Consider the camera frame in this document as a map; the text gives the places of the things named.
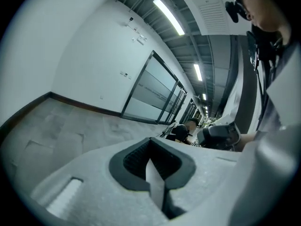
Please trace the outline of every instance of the linear light fixture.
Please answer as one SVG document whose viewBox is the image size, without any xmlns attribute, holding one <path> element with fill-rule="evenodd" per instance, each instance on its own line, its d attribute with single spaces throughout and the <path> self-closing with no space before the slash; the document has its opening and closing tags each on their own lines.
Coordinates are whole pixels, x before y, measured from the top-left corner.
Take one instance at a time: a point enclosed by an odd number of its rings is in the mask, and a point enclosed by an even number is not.
<svg viewBox="0 0 301 226">
<path fill-rule="evenodd" d="M 177 30 L 179 35 L 184 35 L 184 30 L 182 29 L 179 22 L 176 20 L 174 15 L 169 11 L 169 9 L 165 6 L 165 4 L 161 0 L 154 0 L 154 4 L 165 14 L 168 20 L 172 23 L 174 28 Z"/>
<path fill-rule="evenodd" d="M 203 81 L 202 75 L 201 75 L 201 71 L 200 71 L 200 69 L 199 69 L 199 65 L 194 65 L 194 68 L 195 68 L 195 70 L 196 70 L 196 72 L 197 72 L 198 80 L 199 80 L 199 81 Z"/>
</svg>

